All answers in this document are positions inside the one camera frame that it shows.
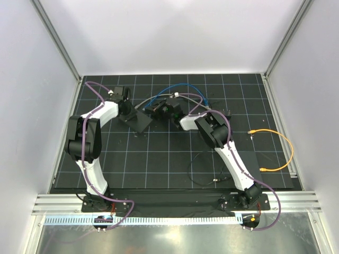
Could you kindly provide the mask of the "black network switch box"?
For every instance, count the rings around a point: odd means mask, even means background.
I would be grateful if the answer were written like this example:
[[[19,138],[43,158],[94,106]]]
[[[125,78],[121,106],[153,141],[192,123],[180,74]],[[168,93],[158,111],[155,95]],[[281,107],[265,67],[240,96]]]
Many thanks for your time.
[[[120,114],[119,119],[138,133],[144,132],[153,120],[135,108],[133,108],[129,114]]]

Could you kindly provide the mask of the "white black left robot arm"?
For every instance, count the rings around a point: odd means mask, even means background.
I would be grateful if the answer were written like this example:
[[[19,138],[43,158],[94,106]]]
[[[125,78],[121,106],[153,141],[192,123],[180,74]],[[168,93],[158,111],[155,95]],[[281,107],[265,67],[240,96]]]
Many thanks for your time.
[[[142,112],[135,109],[129,100],[104,101],[88,113],[72,115],[68,120],[65,153],[80,168],[87,191],[96,195],[93,204],[101,212],[108,211],[112,206],[109,185],[103,176],[99,160],[102,152],[101,128],[117,117],[137,131],[137,121],[141,116]]]

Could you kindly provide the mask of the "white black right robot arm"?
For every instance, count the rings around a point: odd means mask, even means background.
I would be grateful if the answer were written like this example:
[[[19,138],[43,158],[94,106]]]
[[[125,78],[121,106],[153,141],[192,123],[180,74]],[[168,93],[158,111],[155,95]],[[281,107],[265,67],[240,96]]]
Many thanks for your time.
[[[196,112],[202,102],[185,112],[174,98],[164,99],[154,105],[147,105],[143,111],[155,119],[170,120],[183,131],[197,130],[204,142],[221,158],[230,172],[235,188],[238,190],[238,205],[250,210],[259,207],[262,196],[262,184],[255,179],[242,161],[233,138],[230,117],[206,107],[203,112]]]

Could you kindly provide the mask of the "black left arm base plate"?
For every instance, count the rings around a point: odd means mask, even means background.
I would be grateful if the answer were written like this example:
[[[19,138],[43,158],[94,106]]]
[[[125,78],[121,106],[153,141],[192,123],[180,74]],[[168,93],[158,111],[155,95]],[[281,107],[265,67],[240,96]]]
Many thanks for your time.
[[[116,212],[123,213],[130,209],[127,202],[119,203],[103,199],[99,196],[84,196],[81,211],[84,213]]]

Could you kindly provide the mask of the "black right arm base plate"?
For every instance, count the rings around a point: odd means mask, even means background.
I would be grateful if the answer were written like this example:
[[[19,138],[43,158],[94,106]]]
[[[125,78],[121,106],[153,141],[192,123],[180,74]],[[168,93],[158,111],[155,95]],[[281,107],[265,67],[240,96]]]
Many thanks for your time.
[[[217,201],[216,209],[219,211],[269,211],[271,209],[268,196],[262,194],[255,201],[248,201],[238,193],[222,194]]]

